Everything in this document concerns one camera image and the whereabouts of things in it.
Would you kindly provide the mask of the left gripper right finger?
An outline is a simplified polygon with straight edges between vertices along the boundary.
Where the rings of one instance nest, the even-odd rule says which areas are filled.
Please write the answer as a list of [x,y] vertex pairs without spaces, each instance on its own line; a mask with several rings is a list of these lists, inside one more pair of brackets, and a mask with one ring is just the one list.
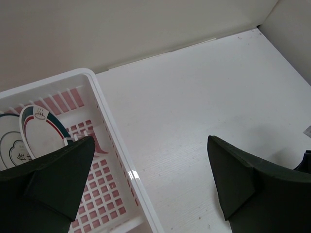
[[308,233],[311,172],[276,165],[217,136],[207,153],[224,218],[234,233]]

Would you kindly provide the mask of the green red rimmed plate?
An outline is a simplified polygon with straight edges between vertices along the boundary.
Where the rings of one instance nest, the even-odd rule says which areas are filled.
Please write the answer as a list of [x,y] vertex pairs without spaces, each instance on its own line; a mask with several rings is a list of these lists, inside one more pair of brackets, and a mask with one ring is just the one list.
[[19,127],[24,145],[35,159],[65,146],[73,141],[57,117],[38,105],[24,107],[19,115]]

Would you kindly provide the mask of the white plate quatrefoil motif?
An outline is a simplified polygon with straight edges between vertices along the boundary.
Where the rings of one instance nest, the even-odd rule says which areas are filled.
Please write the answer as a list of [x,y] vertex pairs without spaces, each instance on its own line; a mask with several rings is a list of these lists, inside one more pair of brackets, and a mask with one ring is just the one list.
[[19,128],[19,115],[0,115],[0,170],[33,160],[24,144]]

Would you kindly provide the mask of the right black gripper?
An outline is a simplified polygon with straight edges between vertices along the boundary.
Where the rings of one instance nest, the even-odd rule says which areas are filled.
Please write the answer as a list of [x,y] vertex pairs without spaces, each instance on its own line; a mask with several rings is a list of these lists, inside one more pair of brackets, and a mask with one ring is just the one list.
[[301,163],[294,170],[311,171],[311,150],[306,150]]

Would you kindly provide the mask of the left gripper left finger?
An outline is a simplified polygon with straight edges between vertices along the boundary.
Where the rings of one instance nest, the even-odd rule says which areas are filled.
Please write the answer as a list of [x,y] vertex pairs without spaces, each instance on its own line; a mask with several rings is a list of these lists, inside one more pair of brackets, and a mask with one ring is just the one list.
[[86,136],[0,173],[2,233],[67,233],[75,221],[95,141]]

